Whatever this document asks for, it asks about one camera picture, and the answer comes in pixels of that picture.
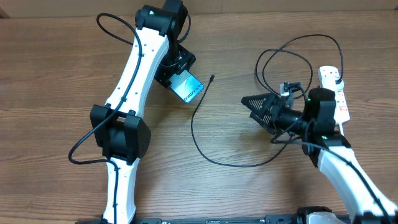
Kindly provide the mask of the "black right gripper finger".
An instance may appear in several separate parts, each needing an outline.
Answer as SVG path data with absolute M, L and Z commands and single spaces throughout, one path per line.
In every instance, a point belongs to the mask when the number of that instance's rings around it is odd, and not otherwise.
M 254 114 L 276 113 L 282 108 L 280 98 L 273 93 L 245 96 L 241 103 Z
M 262 128 L 269 134 L 277 134 L 279 129 L 276 127 L 275 122 L 279 116 L 278 111 L 266 112 L 263 117 L 260 117 L 255 112 L 251 112 L 249 117 L 256 121 Z

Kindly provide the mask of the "blue Samsung Galaxy smartphone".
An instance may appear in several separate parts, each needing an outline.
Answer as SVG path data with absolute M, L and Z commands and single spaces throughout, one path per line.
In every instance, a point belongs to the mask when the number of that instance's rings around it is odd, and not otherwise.
M 190 103 L 204 89 L 204 85 L 187 70 L 174 74 L 169 81 L 171 90 L 184 103 Z

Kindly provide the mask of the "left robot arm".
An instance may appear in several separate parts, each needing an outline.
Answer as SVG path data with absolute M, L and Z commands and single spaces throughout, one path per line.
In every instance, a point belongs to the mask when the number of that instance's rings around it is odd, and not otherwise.
M 131 28 L 131 53 L 118 84 L 103 106 L 94 105 L 90 120 L 108 169 L 108 199 L 101 223 L 133 223 L 134 190 L 139 161 L 147 152 L 151 131 L 144 107 L 153 82 L 190 103 L 203 90 L 191 73 L 193 53 L 182 46 L 184 23 L 191 23 L 182 1 L 161 8 L 145 5 Z

